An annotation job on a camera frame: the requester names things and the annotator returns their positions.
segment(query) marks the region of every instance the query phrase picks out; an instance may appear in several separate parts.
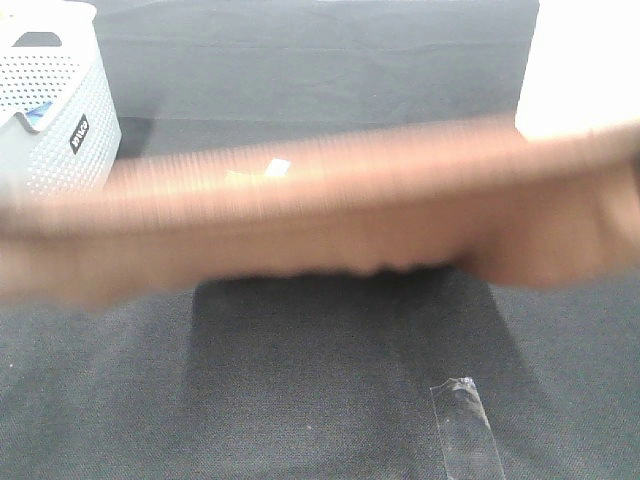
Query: white plastic basket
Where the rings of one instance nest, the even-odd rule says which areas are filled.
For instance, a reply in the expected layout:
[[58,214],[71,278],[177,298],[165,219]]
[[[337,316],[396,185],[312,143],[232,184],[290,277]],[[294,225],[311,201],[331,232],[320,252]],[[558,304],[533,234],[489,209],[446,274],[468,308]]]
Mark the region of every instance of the white plastic basket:
[[[94,6],[0,0],[0,196],[100,188],[121,132],[98,49]],[[58,46],[16,46],[46,32]],[[28,112],[52,102],[34,124]]]

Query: clear tape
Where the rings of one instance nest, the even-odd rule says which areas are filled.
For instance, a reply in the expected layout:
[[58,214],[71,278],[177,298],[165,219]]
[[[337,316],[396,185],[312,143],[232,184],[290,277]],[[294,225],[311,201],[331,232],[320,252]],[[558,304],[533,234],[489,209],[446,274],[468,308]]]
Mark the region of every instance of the clear tape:
[[448,480],[506,480],[489,420],[472,378],[431,387]]

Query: dark gray fabric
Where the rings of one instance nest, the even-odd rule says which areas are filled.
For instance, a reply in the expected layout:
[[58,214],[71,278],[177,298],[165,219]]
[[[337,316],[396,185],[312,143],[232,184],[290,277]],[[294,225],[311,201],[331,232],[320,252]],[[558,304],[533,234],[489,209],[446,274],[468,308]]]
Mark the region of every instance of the dark gray fabric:
[[[122,159],[514,109],[537,11],[95,3]],[[441,269],[4,309],[0,478],[444,479],[428,388],[472,376],[507,478],[636,479],[639,287]]]

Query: blue item in basket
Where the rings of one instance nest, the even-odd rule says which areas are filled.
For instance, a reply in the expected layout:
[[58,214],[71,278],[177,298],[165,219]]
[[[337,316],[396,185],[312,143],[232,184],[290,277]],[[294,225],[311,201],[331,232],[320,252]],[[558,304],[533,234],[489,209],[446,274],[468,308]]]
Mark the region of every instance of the blue item in basket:
[[40,121],[44,114],[47,113],[49,107],[53,105],[53,102],[45,102],[39,107],[34,108],[33,110],[29,110],[25,115],[27,116],[27,120],[29,123],[35,127],[36,123]]

